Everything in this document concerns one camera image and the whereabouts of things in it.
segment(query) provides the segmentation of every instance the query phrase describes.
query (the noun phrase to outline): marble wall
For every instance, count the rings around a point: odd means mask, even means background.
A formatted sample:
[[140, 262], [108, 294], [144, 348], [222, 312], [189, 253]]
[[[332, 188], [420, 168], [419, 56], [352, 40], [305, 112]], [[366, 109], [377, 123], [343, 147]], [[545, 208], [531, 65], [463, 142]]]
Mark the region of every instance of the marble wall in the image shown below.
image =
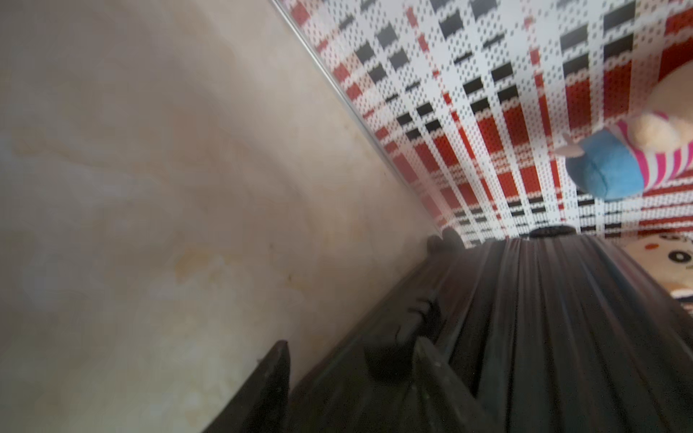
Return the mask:
[[199, 432], [435, 228], [269, 1], [0, 3], [0, 419]]

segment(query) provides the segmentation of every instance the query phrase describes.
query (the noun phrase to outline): cartoon print pillow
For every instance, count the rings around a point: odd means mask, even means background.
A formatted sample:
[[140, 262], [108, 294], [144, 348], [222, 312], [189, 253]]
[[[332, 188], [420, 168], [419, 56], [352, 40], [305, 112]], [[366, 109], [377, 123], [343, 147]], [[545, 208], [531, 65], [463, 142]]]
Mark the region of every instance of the cartoon print pillow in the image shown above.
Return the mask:
[[693, 240], [662, 233], [628, 244], [625, 250], [693, 315]]

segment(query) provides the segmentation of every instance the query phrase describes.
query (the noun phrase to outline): red and white checkered fabric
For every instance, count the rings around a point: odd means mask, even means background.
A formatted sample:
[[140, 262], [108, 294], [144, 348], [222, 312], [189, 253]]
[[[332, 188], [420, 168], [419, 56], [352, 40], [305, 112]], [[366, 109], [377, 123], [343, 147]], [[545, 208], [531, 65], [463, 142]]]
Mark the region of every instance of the red and white checkered fabric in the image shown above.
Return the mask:
[[693, 233], [693, 170], [578, 191], [554, 140], [612, 125], [693, 60], [693, 0], [285, 0], [403, 179], [465, 245], [562, 222], [627, 242]]

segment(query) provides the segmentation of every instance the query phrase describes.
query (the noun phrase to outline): metal strip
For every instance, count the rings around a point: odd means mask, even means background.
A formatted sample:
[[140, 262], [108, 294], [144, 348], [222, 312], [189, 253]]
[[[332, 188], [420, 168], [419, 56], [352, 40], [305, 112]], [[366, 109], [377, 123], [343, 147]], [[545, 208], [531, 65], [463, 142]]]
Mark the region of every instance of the metal strip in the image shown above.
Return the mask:
[[[281, 0], [270, 0], [272, 4], [274, 4], [274, 7], [277, 8], [279, 11], [279, 14], [284, 18], [284, 21], [291, 27], [291, 30], [293, 30], [294, 34], [296, 37], [298, 37], [299, 41], [301, 41], [301, 44], [305, 47], [305, 49], [308, 51], [308, 54], [313, 58], [313, 61], [315, 62], [315, 65], [317, 68], [322, 72], [322, 75], [325, 76], [327, 81], [330, 83], [332, 88], [335, 90], [337, 95], [340, 97], [340, 100], [346, 107], [348, 108], [349, 115], [351, 118], [353, 118], [356, 123], [358, 124], [358, 127], [361, 129], [363, 134], [366, 136], [370, 144], [373, 146], [373, 149], [375, 149], [376, 153], [378, 156], [385, 162], [385, 164], [389, 167], [389, 169], [395, 174], [397, 179], [400, 181], [400, 183], [405, 187], [405, 189], [414, 196], [416, 199], [416, 203], [419, 204], [419, 206], [426, 212], [426, 215], [428, 214], [428, 210], [424, 207], [423, 203], [421, 203], [421, 200], [419, 197], [416, 195], [412, 187], [404, 180], [402, 177], [402, 174], [400, 174], [399, 170], [393, 165], [392, 161], [390, 158], [387, 156], [383, 148], [380, 146], [380, 141], [376, 138], [373, 132], [366, 126], [365, 122], [363, 121], [363, 118], [359, 114], [359, 112], [356, 110], [356, 107], [353, 106], [347, 95], [344, 93], [344, 90], [340, 87], [339, 83], [337, 80], [332, 76], [332, 73], [327, 69], [325, 64], [322, 62], [320, 59], [320, 56], [318, 56], [317, 52], [315, 51], [315, 48], [310, 45], [310, 43], [306, 40], [304, 37], [303, 33], [301, 32], [301, 29], [296, 25], [296, 23], [291, 19], [291, 16], [289, 12], [284, 8], [284, 6], [281, 4]], [[433, 226], [436, 228], [436, 230], [440, 233], [440, 227], [437, 226], [437, 224], [433, 224]]]

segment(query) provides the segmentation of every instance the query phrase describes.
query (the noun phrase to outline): plush doll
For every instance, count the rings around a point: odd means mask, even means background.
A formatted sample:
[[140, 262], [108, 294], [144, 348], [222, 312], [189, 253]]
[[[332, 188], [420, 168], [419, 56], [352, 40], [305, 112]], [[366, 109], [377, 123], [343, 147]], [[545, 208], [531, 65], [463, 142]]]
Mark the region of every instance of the plush doll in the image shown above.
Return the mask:
[[662, 233], [632, 242], [624, 249], [693, 315], [693, 240]]
[[643, 113], [556, 149], [583, 191], [616, 200], [654, 188], [693, 162], [693, 62], [653, 89]]

